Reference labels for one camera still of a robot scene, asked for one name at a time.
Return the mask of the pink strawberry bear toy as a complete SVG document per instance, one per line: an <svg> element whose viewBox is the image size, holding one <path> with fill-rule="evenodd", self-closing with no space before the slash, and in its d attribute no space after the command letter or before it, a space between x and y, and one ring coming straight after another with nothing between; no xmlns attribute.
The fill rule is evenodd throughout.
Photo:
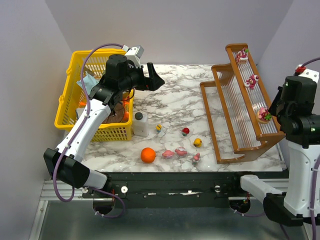
<svg viewBox="0 0 320 240"><path fill-rule="evenodd" d="M258 83L260 77L256 74L252 74L245 82L244 86L250 90L255 88L255 85Z"/></svg>

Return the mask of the white bottle black cap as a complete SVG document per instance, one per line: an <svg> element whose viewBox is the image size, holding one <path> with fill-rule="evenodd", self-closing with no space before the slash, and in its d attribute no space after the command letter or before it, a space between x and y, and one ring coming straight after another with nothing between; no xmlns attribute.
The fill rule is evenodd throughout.
<svg viewBox="0 0 320 240"><path fill-rule="evenodd" d="M146 112L137 111L133 115L132 130L136 136L147 137L149 135L149 121Z"/></svg>

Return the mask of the red white bear toy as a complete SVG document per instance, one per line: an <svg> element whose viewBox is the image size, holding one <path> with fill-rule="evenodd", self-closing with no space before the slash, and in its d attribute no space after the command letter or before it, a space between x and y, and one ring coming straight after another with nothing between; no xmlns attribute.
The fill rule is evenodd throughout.
<svg viewBox="0 0 320 240"><path fill-rule="evenodd" d="M235 61L237 64L245 64L248 61L249 49L244 47L242 50L238 51L235 56Z"/></svg>

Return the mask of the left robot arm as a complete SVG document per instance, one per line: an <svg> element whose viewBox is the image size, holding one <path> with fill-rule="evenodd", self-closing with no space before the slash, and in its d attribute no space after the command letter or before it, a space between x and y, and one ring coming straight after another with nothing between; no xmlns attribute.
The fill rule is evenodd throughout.
<svg viewBox="0 0 320 240"><path fill-rule="evenodd" d="M43 154L49 173L74 188L107 189L108 177L89 169L81 162L85 151L103 121L123 99L123 93L136 89L156 91L164 80L156 73L153 63L147 63L149 76L142 67L135 67L125 55L113 54L106 61L105 74L95 85L86 107L67 137L55 148Z"/></svg>

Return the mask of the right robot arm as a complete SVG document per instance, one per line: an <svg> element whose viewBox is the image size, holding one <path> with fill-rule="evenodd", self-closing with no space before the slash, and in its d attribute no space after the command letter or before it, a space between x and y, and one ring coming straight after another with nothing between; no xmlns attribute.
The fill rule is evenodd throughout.
<svg viewBox="0 0 320 240"><path fill-rule="evenodd" d="M267 218L288 227L320 224L320 117L312 113L318 81L317 72L287 76L269 108L288 141L287 191L256 175L240 178L241 188L263 204Z"/></svg>

